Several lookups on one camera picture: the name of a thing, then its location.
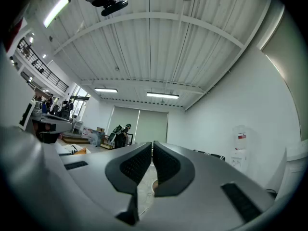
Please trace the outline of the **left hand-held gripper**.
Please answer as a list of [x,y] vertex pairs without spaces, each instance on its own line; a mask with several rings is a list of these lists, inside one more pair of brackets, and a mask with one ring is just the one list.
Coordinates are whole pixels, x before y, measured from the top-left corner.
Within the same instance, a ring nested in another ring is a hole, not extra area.
[[62,138],[62,133],[72,129],[72,123],[64,118],[50,114],[42,113],[43,103],[41,101],[31,100],[26,111],[22,115],[19,127],[26,130],[30,120],[37,124],[37,138],[40,142],[46,144],[56,143]]

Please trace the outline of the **black balcony railing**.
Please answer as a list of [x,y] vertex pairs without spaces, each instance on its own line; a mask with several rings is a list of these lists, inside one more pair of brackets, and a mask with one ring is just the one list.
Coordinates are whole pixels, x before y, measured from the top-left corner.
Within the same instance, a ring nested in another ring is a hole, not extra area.
[[39,73],[41,73],[47,80],[58,87],[62,92],[66,92],[68,85],[66,85],[58,76],[53,73],[43,61],[34,53],[31,46],[22,38],[17,46],[20,53],[28,60]]

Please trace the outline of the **large grey roller blind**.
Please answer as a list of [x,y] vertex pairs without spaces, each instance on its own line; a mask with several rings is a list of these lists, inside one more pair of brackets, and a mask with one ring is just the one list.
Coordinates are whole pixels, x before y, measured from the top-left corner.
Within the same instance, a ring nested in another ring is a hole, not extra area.
[[308,44],[285,10],[262,52],[278,68],[295,103],[301,140],[308,139]]

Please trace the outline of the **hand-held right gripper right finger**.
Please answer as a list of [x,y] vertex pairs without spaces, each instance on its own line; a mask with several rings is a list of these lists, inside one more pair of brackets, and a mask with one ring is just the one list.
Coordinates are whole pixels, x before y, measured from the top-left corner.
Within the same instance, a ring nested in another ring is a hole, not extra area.
[[225,161],[155,142],[154,202],[141,218],[145,231],[228,231],[267,211],[273,198]]

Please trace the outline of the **person's red jacket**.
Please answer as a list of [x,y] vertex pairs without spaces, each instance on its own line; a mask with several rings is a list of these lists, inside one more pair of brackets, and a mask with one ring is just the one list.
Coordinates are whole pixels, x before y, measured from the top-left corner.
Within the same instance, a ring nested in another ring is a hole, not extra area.
[[21,30],[22,26],[25,26],[24,17],[22,17],[16,24],[14,24],[8,31],[8,34],[4,37],[3,44],[6,53],[11,48],[14,39],[16,38],[17,34]]

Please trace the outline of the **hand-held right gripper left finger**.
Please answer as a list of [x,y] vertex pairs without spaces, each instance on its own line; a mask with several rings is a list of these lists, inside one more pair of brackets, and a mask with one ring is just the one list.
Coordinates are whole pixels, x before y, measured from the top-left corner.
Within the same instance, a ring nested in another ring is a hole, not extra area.
[[73,181],[94,203],[118,220],[139,221],[137,187],[151,164],[150,142],[110,151],[62,156]]

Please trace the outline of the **white water dispenser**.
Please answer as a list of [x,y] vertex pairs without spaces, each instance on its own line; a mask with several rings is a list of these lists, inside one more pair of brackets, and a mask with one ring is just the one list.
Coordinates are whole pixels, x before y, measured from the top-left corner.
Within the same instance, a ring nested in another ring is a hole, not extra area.
[[232,129],[234,146],[231,151],[231,165],[246,174],[248,167],[247,133],[244,125]]

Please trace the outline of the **large glass window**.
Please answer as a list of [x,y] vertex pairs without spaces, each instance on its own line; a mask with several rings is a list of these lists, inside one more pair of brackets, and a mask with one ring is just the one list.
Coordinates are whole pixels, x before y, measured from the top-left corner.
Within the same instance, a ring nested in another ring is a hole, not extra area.
[[85,111],[90,94],[83,90],[79,85],[76,85],[71,96],[73,109],[70,112],[71,118],[79,116],[82,118]]

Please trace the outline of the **wooden platform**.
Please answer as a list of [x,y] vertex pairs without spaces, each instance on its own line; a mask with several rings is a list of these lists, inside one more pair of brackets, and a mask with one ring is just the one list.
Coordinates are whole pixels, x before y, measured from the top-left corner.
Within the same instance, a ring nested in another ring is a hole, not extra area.
[[88,139],[76,136],[62,135],[62,141],[67,144],[90,144]]

